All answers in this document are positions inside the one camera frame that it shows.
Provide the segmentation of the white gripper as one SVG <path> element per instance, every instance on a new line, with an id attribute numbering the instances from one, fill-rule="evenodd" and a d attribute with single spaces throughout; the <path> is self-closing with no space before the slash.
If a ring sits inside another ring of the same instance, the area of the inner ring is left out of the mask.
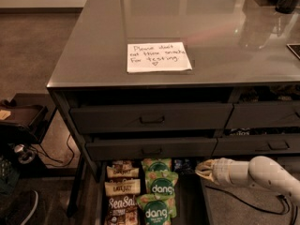
<path id="1" fill-rule="evenodd" d="M 246 186 L 248 184 L 248 161 L 236 161 L 228 158 L 200 162 L 195 173 L 201 178 L 222 186 Z"/>

